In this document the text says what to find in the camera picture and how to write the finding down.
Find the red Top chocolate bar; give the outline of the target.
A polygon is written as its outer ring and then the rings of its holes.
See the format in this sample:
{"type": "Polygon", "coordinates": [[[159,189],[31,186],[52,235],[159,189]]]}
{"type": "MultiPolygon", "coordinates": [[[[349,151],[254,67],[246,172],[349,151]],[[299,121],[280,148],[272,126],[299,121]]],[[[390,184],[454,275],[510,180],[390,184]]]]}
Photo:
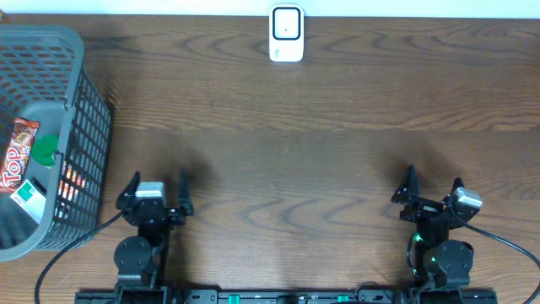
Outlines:
{"type": "Polygon", "coordinates": [[[12,136],[1,167],[1,193],[13,193],[22,183],[39,127],[39,122],[22,117],[14,120],[12,136]]]}

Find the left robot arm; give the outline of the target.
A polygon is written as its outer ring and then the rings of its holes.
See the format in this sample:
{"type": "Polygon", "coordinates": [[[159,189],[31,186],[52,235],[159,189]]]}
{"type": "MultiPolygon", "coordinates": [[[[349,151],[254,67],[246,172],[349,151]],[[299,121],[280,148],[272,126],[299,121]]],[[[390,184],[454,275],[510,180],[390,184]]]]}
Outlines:
{"type": "Polygon", "coordinates": [[[116,201],[121,217],[138,229],[117,246],[118,283],[126,289],[156,289],[164,275],[170,232],[194,214],[186,173],[179,174],[176,205],[166,204],[163,182],[143,182],[137,172],[116,201]]]}

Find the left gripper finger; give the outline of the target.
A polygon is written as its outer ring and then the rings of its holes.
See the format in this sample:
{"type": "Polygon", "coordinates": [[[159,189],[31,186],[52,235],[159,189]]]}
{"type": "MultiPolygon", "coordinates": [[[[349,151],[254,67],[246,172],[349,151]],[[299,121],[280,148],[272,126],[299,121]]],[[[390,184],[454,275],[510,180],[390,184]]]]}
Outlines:
{"type": "Polygon", "coordinates": [[[127,186],[122,190],[120,195],[116,200],[116,208],[119,210],[131,209],[136,203],[136,191],[140,183],[140,172],[136,171],[127,184],[127,186]]]}
{"type": "Polygon", "coordinates": [[[190,196],[187,174],[185,171],[180,171],[179,174],[179,192],[177,202],[185,216],[194,215],[194,207],[190,196]]]}

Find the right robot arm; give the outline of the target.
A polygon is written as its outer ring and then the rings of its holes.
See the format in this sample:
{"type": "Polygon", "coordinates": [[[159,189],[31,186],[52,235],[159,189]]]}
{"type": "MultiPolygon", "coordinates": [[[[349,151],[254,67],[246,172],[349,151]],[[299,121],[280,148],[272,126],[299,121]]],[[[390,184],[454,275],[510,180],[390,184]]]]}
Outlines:
{"type": "Polygon", "coordinates": [[[410,238],[407,260],[413,269],[417,292],[457,290],[470,284],[473,247],[450,239],[450,231],[464,226],[481,209],[479,194],[457,178],[441,201],[423,198],[415,166],[410,165],[391,197],[404,209],[400,219],[416,225],[410,238]]]}

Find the small orange snack box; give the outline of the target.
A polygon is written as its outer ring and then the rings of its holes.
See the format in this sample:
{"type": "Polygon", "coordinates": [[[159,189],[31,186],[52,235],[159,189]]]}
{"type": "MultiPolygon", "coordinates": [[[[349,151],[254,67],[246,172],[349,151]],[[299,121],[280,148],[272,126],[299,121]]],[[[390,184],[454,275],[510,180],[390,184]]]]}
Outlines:
{"type": "Polygon", "coordinates": [[[59,182],[58,194],[70,201],[76,203],[82,190],[86,188],[87,179],[84,174],[73,169],[68,165],[62,170],[62,178],[59,182]]]}

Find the white green medicine box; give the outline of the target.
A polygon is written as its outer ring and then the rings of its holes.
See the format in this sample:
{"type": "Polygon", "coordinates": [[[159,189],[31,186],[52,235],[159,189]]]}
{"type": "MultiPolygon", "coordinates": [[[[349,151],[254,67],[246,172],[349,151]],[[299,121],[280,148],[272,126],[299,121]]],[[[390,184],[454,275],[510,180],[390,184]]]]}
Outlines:
{"type": "Polygon", "coordinates": [[[30,180],[25,180],[10,198],[37,224],[40,224],[46,207],[46,197],[30,180]]]}

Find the green lid white jar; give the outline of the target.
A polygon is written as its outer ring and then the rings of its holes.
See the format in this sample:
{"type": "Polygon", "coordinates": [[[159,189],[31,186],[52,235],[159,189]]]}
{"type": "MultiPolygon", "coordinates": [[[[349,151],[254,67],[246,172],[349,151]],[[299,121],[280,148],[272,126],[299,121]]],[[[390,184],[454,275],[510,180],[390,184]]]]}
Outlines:
{"type": "Polygon", "coordinates": [[[46,135],[38,138],[32,146],[31,157],[42,166],[53,166],[58,142],[59,138],[56,135],[46,135]]]}

